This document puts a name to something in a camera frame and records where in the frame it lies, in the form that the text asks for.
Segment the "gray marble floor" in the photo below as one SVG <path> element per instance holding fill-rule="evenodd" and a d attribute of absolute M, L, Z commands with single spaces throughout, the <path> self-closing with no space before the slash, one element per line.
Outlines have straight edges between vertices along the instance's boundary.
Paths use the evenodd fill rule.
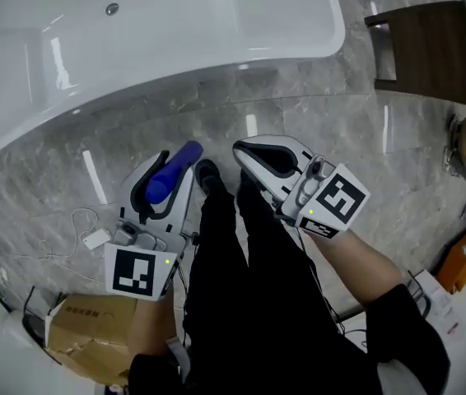
<path fill-rule="evenodd" d="M 57 118 L 14 142 L 0 152 L 0 271 L 7 276 L 5 281 L 0 274 L 0 291 L 14 307 L 21 306 L 31 285 L 103 294 L 101 249 L 91 252 L 80 241 L 72 257 L 26 256 L 43 257 L 48 252 L 47 245 L 40 247 L 43 240 L 56 255 L 70 254 L 72 213 L 78 207 L 90 207 L 98 227 L 113 229 L 114 201 L 124 178 L 149 156 L 176 151 L 189 139 L 203 145 L 204 155 L 218 163 L 234 191 L 239 168 L 231 145 L 246 137 L 248 114 L 255 115 L 260 133 L 292 135 L 332 162 L 347 163 L 372 193 L 355 231 L 400 267 L 416 272 L 432 265 L 463 225 L 459 214 L 466 183 L 442 172 L 441 157 L 446 116 L 465 116 L 466 107 L 376 93 L 374 50 L 362 19 L 374 11 L 435 1 L 441 0 L 340 0 L 347 35 L 330 58 L 187 80 L 95 113 Z M 82 156 L 86 150 L 108 204 L 100 204 L 94 192 Z M 202 203 L 195 188 L 187 231 L 198 228 Z M 75 219 L 82 231 L 94 215 L 80 211 Z M 237 224 L 245 248 L 240 218 Z M 320 253 L 308 240 L 306 246 L 334 308 L 343 312 L 355 306 Z M 188 247 L 186 275 L 192 259 L 193 247 Z M 176 305 L 183 303 L 177 281 Z"/>

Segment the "white device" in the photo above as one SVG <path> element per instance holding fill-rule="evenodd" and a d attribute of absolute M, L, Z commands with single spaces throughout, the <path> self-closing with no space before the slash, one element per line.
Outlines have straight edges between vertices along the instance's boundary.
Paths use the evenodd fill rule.
<path fill-rule="evenodd" d="M 102 244 L 110 241 L 110 239 L 110 232 L 105 228 L 102 228 L 84 237 L 83 243 L 85 243 L 85 246 L 89 250 L 94 250 L 96 247 L 100 247 Z"/>
<path fill-rule="evenodd" d="M 280 218 L 325 239 L 348 230 L 370 197 L 345 165 L 334 167 L 293 137 L 248 137 L 233 156 L 273 195 Z"/>
<path fill-rule="evenodd" d="M 139 165 L 119 192 L 119 221 L 105 244 L 105 288 L 137 299 L 161 300 L 179 267 L 187 244 L 182 228 L 193 188 L 194 171 L 186 165 L 163 211 L 145 198 L 146 188 L 169 158 L 162 151 Z"/>

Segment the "white bathtub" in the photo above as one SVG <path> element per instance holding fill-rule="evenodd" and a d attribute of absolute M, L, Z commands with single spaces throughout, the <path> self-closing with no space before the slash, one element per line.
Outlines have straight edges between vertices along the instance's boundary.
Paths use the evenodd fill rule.
<path fill-rule="evenodd" d="M 130 86 L 343 40 L 338 0 L 0 0 L 0 149 Z"/>

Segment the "blue object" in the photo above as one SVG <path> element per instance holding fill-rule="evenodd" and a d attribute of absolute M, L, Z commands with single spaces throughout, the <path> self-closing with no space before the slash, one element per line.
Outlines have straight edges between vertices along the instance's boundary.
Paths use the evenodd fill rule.
<path fill-rule="evenodd" d="M 175 188 L 180 173 L 186 166 L 197 162 L 202 153 L 203 148 L 196 141 L 189 141 L 182 146 L 182 149 L 149 181 L 145 191 L 149 203 L 157 205 L 164 202 Z"/>

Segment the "shoe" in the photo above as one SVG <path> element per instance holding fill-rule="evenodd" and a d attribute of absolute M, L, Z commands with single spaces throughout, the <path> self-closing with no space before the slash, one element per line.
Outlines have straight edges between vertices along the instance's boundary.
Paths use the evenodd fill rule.
<path fill-rule="evenodd" d="M 206 196 L 216 190 L 225 190 L 226 186 L 220 178 L 220 171 L 215 163 L 211 160 L 201 160 L 194 167 L 194 175 L 198 186 Z"/>

